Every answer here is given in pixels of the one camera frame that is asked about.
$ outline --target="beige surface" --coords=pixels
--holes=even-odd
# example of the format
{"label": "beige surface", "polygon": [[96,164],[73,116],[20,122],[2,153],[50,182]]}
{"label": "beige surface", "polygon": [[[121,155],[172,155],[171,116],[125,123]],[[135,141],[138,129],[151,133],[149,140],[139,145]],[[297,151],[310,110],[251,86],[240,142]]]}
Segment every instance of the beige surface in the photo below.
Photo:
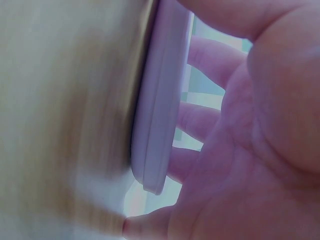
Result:
{"label": "beige surface", "polygon": [[121,234],[152,2],[0,0],[1,240]]}

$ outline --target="skin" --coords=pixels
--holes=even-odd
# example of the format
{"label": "skin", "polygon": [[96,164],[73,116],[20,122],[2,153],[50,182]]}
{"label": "skin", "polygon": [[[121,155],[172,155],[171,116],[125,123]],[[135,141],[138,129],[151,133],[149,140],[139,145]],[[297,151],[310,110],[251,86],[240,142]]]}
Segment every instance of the skin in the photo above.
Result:
{"label": "skin", "polygon": [[204,143],[173,148],[177,203],[128,218],[129,240],[320,239],[320,4],[180,0],[248,38],[249,55],[194,37],[188,63],[226,90],[221,112],[182,103],[177,126]]}

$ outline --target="finger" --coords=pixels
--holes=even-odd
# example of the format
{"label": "finger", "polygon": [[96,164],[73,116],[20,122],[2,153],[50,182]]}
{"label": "finger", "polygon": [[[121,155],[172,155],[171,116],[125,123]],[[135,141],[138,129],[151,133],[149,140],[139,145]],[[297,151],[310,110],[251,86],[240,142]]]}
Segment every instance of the finger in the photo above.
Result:
{"label": "finger", "polygon": [[204,142],[219,117],[219,110],[181,102],[177,127],[198,141]]}
{"label": "finger", "polygon": [[305,0],[179,0],[206,24],[251,41]]}
{"label": "finger", "polygon": [[168,167],[168,177],[183,184],[197,163],[198,157],[198,151],[173,147]]}
{"label": "finger", "polygon": [[167,240],[173,206],[146,215],[129,217],[124,221],[123,237],[127,240]]}
{"label": "finger", "polygon": [[230,76],[247,59],[247,55],[221,42],[193,36],[188,64],[226,89]]}

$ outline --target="white phone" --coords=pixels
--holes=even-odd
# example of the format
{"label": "white phone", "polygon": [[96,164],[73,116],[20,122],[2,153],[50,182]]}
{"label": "white phone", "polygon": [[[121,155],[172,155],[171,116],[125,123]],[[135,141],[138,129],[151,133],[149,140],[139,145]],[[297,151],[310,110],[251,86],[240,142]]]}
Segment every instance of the white phone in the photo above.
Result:
{"label": "white phone", "polygon": [[187,66],[194,15],[160,0],[134,118],[131,167],[143,189],[164,188]]}

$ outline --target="light background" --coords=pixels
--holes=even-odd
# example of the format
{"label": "light background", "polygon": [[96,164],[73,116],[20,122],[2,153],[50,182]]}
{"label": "light background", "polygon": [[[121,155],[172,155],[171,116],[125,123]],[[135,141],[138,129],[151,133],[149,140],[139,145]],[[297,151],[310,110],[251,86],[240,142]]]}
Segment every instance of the light background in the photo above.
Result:
{"label": "light background", "polygon": [[[196,17],[194,18],[192,34],[225,43],[243,52],[248,52],[252,46],[248,40],[216,31]],[[181,101],[220,110],[224,94],[225,91],[203,73],[189,65],[187,66]],[[181,130],[176,129],[173,146],[199,151],[202,144]],[[162,207],[174,205],[179,196],[180,189],[181,185],[179,183],[167,178],[162,194],[156,196],[144,191],[139,183],[134,182],[125,198],[124,214],[128,217],[138,216]]]}

